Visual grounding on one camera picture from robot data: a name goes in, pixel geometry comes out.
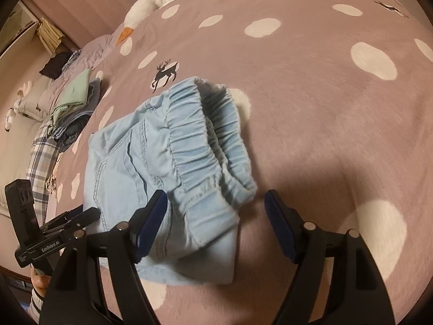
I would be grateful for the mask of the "striped sweater left forearm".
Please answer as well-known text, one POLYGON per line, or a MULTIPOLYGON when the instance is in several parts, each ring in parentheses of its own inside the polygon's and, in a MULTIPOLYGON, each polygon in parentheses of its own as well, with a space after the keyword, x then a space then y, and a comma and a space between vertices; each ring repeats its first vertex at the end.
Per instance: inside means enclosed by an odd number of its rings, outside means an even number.
POLYGON ((27 310, 30 318, 37 324, 40 322, 40 314, 45 300, 46 289, 33 288, 31 292, 31 299, 27 310))

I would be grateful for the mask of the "person left hand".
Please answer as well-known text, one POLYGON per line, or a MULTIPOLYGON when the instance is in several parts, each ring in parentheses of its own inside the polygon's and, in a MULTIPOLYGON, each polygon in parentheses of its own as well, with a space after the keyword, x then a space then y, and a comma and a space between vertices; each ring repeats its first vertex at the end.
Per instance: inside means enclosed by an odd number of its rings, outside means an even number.
POLYGON ((35 291, 42 296, 45 297, 46 292, 48 290, 49 283, 51 281, 50 276, 39 274, 37 270, 32 266, 31 267, 31 281, 33 288, 35 291))

